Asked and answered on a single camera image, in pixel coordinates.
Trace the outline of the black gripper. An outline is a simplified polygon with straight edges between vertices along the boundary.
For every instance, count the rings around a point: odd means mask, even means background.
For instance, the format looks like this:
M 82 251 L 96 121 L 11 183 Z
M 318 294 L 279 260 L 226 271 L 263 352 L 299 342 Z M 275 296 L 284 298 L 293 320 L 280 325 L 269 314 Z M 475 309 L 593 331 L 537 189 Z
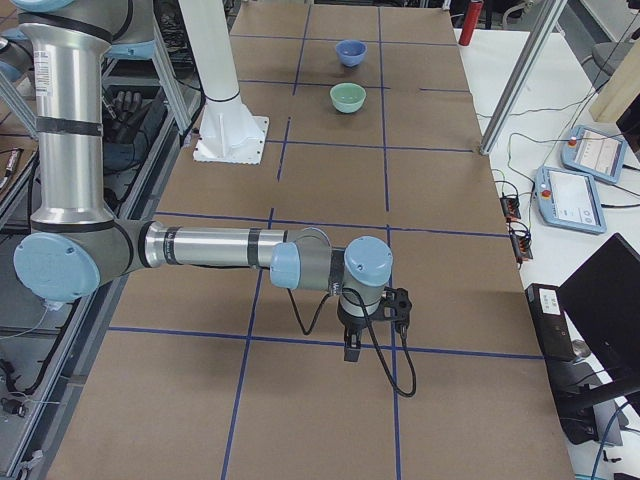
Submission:
M 340 300 L 337 307 L 338 319 L 344 327 L 344 361 L 358 362 L 361 353 L 362 331 L 367 328 L 366 309 Z

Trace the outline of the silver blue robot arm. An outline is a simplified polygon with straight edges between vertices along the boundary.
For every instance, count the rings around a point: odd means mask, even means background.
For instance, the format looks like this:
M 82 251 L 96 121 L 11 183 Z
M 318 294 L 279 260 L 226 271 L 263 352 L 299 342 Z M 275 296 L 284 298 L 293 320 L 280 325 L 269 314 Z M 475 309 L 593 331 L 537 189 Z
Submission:
M 389 287 L 393 256 L 364 236 L 334 247 L 303 230 L 166 227 L 122 220 L 103 196 L 102 62 L 155 33 L 149 1 L 22 1 L 33 47 L 41 204 L 13 264 L 37 296 L 71 302 L 133 271 L 162 265 L 265 270 L 273 285 L 337 296 L 344 357 L 356 361 L 374 322 L 398 323 L 405 296 Z

